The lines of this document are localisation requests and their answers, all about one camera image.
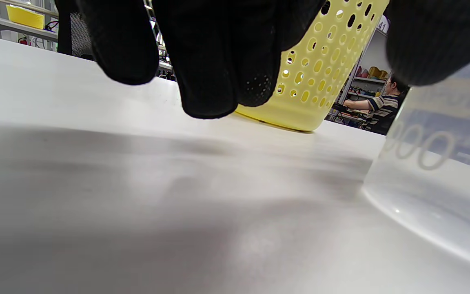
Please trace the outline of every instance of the yellow container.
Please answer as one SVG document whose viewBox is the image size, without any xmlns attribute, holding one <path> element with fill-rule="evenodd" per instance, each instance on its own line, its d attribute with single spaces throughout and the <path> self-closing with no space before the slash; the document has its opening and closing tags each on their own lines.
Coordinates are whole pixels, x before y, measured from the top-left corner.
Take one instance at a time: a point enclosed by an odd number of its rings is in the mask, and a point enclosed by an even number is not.
<svg viewBox="0 0 470 294">
<path fill-rule="evenodd" d="M 44 15 L 28 9 L 7 5 L 8 19 L 11 22 L 37 29 L 44 29 Z"/>
<path fill-rule="evenodd" d="M 370 67 L 369 68 L 369 76 L 368 78 L 379 78 L 382 73 L 378 67 Z"/>
<path fill-rule="evenodd" d="M 304 38 L 282 53 L 269 101 L 259 107 L 239 105 L 236 111 L 290 129 L 318 128 L 387 5 L 388 0 L 327 1 Z"/>
<path fill-rule="evenodd" d="M 387 78 L 389 78 L 389 73 L 386 71 L 380 71 L 380 76 L 378 78 L 381 80 L 387 80 Z"/>
</svg>

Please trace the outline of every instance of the white table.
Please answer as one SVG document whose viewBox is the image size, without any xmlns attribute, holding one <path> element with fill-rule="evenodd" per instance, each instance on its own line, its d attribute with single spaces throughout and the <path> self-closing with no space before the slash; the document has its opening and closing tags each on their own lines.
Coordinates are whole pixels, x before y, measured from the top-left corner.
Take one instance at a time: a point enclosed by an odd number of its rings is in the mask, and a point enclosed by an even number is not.
<svg viewBox="0 0 470 294">
<path fill-rule="evenodd" d="M 0 40 L 0 293 L 470 293 L 469 263 L 357 193 L 382 136 L 177 98 Z"/>
</svg>

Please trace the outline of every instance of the finger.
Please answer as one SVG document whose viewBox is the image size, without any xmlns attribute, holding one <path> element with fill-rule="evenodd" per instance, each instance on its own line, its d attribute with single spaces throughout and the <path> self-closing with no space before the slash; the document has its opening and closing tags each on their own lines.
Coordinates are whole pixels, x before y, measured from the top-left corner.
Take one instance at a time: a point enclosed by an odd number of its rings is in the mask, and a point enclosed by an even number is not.
<svg viewBox="0 0 470 294">
<path fill-rule="evenodd" d="M 288 0 L 282 5 L 282 51 L 295 46 L 306 34 L 326 0 Z"/>
<path fill-rule="evenodd" d="M 393 71 L 410 85 L 439 82 L 470 63 L 470 0 L 392 0 Z"/>
<path fill-rule="evenodd" d="M 271 97 L 280 65 L 276 0 L 230 2 L 229 18 L 238 101 L 260 106 Z"/>
<path fill-rule="evenodd" d="M 220 118 L 235 111 L 227 1 L 153 0 L 184 111 Z"/>
<path fill-rule="evenodd" d="M 118 82 L 149 82 L 159 67 L 155 37 L 142 0 L 77 0 L 88 27 L 93 54 Z"/>
</svg>

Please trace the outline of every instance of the yellow plastic basket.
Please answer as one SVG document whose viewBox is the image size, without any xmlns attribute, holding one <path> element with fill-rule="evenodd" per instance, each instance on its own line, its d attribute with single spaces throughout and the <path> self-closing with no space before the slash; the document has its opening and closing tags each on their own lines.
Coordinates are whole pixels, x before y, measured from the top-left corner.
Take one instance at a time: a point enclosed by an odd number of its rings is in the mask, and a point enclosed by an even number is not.
<svg viewBox="0 0 470 294">
<path fill-rule="evenodd" d="M 375 31 L 388 0 L 331 0 L 306 35 L 282 53 L 276 89 L 259 107 L 237 112 L 273 125 L 312 131 L 319 127 Z"/>
<path fill-rule="evenodd" d="M 8 19 L 11 22 L 37 29 L 44 29 L 44 15 L 21 7 L 7 5 Z"/>
</svg>

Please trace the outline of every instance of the clear plastic container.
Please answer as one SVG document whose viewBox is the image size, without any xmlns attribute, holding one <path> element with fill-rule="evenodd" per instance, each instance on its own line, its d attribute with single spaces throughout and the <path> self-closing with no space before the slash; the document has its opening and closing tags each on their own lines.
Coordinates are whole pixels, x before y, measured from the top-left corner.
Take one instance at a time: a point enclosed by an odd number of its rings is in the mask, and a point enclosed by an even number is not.
<svg viewBox="0 0 470 294">
<path fill-rule="evenodd" d="M 470 261 L 470 65 L 411 89 L 363 191 L 408 229 Z"/>
</svg>

